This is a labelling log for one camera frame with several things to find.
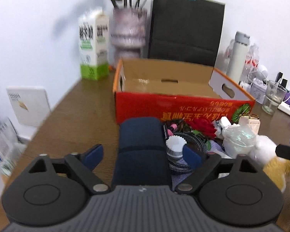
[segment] milk carton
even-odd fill
[[[109,18],[98,8],[81,16],[78,22],[82,77],[97,80],[107,76]]]

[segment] white round object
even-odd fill
[[[183,147],[187,142],[184,138],[173,135],[166,141],[167,154],[173,159],[180,159],[183,157]]]

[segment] white wall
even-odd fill
[[[216,1],[226,4],[219,56],[237,30],[245,32],[269,77],[281,71],[290,86],[290,0]],[[6,87],[43,86],[56,106],[80,78],[77,18],[95,6],[112,14],[109,0],[0,0],[0,119],[9,117],[20,136],[36,129],[18,123]]]

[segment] plush toy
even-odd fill
[[[268,136],[257,135],[256,145],[249,156],[256,161],[266,175],[284,192],[285,176],[290,173],[290,160],[279,158],[275,153],[276,145]]]

